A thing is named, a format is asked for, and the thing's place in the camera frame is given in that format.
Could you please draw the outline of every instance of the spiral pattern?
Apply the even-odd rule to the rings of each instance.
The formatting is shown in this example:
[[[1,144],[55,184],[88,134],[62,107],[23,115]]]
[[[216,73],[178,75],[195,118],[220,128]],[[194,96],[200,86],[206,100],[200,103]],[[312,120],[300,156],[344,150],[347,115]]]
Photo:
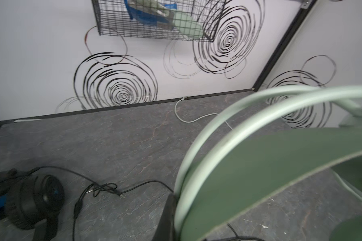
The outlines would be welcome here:
[[[214,40],[193,41],[198,67],[207,73],[225,74],[227,78],[237,76],[245,68],[246,57],[256,44],[265,15],[265,0],[247,0],[242,6],[231,6],[232,1],[226,2],[222,15],[212,14],[220,19],[204,21],[205,32],[217,28]]]
[[[89,56],[77,67],[74,89],[82,109],[95,109],[155,101],[158,83],[140,60],[104,52]]]
[[[324,79],[327,83],[329,83],[336,73],[335,62],[326,55],[317,55],[306,60],[301,70],[291,70],[276,76],[268,85],[266,85],[266,88],[273,88],[290,84],[319,86],[321,88],[324,88],[325,84],[320,81],[319,77],[317,77],[313,73],[304,71],[304,69],[310,68],[310,66],[307,65],[311,60],[321,61],[324,58],[328,59],[331,62],[331,65],[328,66],[335,67],[330,68],[327,73],[323,73],[326,76],[331,76],[330,79]],[[278,96],[268,99],[267,103],[275,104],[287,98],[290,98],[290,96]],[[286,114],[282,118],[292,128],[322,128],[327,124],[331,113],[332,104],[330,102],[326,102],[296,110],[292,113]]]

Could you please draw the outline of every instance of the green object in basket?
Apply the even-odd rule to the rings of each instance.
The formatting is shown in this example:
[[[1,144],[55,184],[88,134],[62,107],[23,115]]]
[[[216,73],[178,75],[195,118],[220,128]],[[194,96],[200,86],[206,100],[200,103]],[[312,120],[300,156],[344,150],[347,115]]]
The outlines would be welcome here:
[[[202,26],[185,12],[174,11],[173,26],[176,27],[180,33],[192,39],[199,39],[204,36]]]

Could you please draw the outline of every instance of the black wire mesh basket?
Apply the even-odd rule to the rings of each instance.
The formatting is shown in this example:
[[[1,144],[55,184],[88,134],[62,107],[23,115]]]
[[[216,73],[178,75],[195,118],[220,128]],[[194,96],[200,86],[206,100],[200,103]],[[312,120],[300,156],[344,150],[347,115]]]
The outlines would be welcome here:
[[[225,0],[92,0],[100,35],[213,41]]]

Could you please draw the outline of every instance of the gray floor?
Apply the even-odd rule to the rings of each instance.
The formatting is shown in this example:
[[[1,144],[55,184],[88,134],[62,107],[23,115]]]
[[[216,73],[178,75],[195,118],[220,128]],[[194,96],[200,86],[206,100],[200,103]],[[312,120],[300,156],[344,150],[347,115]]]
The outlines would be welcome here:
[[[191,120],[220,112],[248,94],[183,101],[179,114]],[[265,104],[250,107],[229,123],[236,126],[264,107]],[[185,152],[213,117],[186,124],[176,119],[173,108],[174,103],[164,103],[4,125],[0,130],[0,171],[58,165],[101,183],[116,182],[121,188],[150,179],[174,187]],[[254,135],[285,129],[288,127],[278,120]],[[199,156],[206,154],[228,131],[222,125]],[[62,171],[40,172],[57,176],[64,185],[66,202],[54,240],[71,240],[73,206],[89,183]],[[95,199],[88,195],[77,223],[77,240],[150,240],[167,194],[161,185],[148,184],[126,194],[124,199],[105,193]],[[324,171],[271,197],[232,224],[240,235],[267,241],[318,241],[327,240],[342,220],[359,214],[362,204],[339,187],[329,171]],[[16,229],[6,219],[0,221],[0,240],[31,240],[32,234],[32,230]],[[223,228],[210,239],[218,237],[233,234]]]

